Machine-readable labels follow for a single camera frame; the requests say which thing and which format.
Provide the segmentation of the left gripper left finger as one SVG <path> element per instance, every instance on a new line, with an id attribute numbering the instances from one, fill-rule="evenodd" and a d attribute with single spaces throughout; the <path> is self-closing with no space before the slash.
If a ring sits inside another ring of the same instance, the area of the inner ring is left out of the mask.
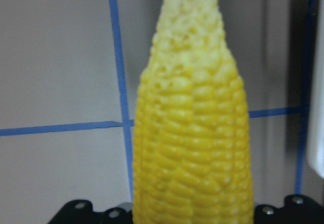
<path id="1" fill-rule="evenodd" d="M 76 199 L 64 204 L 49 223 L 133 223 L 132 218 L 130 202 L 97 212 L 91 201 Z"/>

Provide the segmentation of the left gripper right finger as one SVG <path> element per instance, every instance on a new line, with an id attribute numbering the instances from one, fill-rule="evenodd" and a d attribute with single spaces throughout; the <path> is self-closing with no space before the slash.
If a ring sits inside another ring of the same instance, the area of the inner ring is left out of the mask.
<path id="1" fill-rule="evenodd" d="M 282 207 L 260 204 L 254 210 L 254 223 L 323 223 L 323 206 L 305 195 L 288 195 Z"/>

